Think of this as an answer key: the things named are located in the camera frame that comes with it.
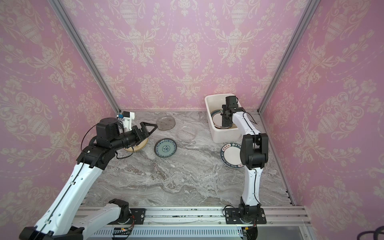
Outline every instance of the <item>black mounting plate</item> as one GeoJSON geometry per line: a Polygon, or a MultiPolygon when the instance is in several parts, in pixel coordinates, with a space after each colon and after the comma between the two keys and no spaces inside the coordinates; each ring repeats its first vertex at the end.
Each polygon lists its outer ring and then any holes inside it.
{"type": "MultiPolygon", "coordinates": [[[[143,225],[144,224],[144,219],[145,219],[145,209],[134,209],[131,208],[131,213],[135,217],[135,225],[143,225]]],[[[109,224],[119,224],[117,221],[113,221],[109,224]]],[[[129,219],[127,223],[124,225],[131,225],[132,224],[132,218],[129,219]]]]}
{"type": "MultiPolygon", "coordinates": [[[[224,215],[225,215],[225,222],[227,224],[244,224],[240,220],[240,213],[237,208],[226,208],[224,209],[224,215]]],[[[266,224],[266,218],[265,218],[265,213],[264,209],[260,208],[260,214],[256,218],[256,224],[266,224]]]]}

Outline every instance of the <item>gray marble surface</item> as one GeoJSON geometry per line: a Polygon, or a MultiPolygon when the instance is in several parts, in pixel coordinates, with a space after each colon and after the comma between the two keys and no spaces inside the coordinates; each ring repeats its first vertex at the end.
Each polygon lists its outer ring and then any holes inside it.
{"type": "MultiPolygon", "coordinates": [[[[176,126],[167,131],[156,130],[148,144],[129,158],[112,159],[91,187],[85,206],[104,206],[118,198],[131,206],[218,206],[238,205],[243,192],[245,167],[233,169],[220,159],[224,143],[214,143],[206,112],[167,112],[176,126]],[[183,124],[197,128],[192,141],[177,139],[183,124]],[[154,153],[154,144],[169,137],[176,141],[177,151],[169,158],[154,153]]],[[[136,112],[134,124],[156,122],[163,113],[136,112]]],[[[261,122],[255,118],[260,129],[261,122]]],[[[130,154],[119,151],[119,157],[130,154]]],[[[272,154],[263,170],[260,201],[263,205],[289,205],[277,163],[272,154]]]]}

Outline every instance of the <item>white plate with dark rim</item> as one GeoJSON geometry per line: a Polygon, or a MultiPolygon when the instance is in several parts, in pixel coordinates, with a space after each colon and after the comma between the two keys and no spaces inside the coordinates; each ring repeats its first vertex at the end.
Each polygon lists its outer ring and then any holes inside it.
{"type": "Polygon", "coordinates": [[[241,145],[230,142],[225,144],[220,151],[221,160],[228,166],[232,168],[241,168],[244,165],[240,160],[240,149],[241,145]]]}
{"type": "Polygon", "coordinates": [[[223,113],[223,109],[218,109],[218,110],[211,112],[211,118],[212,118],[212,121],[214,123],[215,128],[219,128],[219,129],[230,128],[230,127],[223,127],[222,126],[222,123],[223,123],[223,116],[221,115],[222,113],[223,113]]]}

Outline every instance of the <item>robotic arm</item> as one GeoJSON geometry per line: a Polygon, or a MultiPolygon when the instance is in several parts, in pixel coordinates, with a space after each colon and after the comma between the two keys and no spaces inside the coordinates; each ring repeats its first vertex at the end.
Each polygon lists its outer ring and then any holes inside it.
{"type": "Polygon", "coordinates": [[[259,187],[260,177],[266,162],[268,162],[268,136],[260,133],[248,119],[244,108],[237,104],[236,96],[225,98],[223,105],[223,126],[236,126],[243,135],[240,159],[245,168],[244,191],[240,199],[240,218],[244,222],[256,219],[260,214],[259,187]]]}
{"type": "Polygon", "coordinates": [[[127,128],[132,130],[120,133],[119,128],[124,129],[124,127],[117,118],[104,118],[96,124],[97,135],[82,150],[71,177],[51,207],[34,227],[25,227],[19,238],[21,240],[83,240],[110,222],[115,220],[121,223],[127,222],[131,217],[128,202],[113,199],[103,209],[72,223],[85,195],[115,156],[115,152],[138,145],[157,129],[156,124],[141,122],[140,125],[141,129],[137,126],[131,128],[129,124],[127,128]],[[147,126],[154,128],[148,132],[147,126]]]}

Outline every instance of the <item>pink wallpaper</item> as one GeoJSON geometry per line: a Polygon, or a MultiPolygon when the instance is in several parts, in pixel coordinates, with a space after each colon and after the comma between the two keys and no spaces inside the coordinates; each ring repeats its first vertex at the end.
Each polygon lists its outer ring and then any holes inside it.
{"type": "Polygon", "coordinates": [[[0,231],[16,240],[56,198],[85,132],[114,114],[47,1],[1,1],[0,24],[0,231]]]}
{"type": "Polygon", "coordinates": [[[384,225],[383,9],[322,0],[263,116],[320,240],[384,225]]]}
{"type": "Polygon", "coordinates": [[[63,0],[123,109],[259,107],[308,0],[63,0]]]}

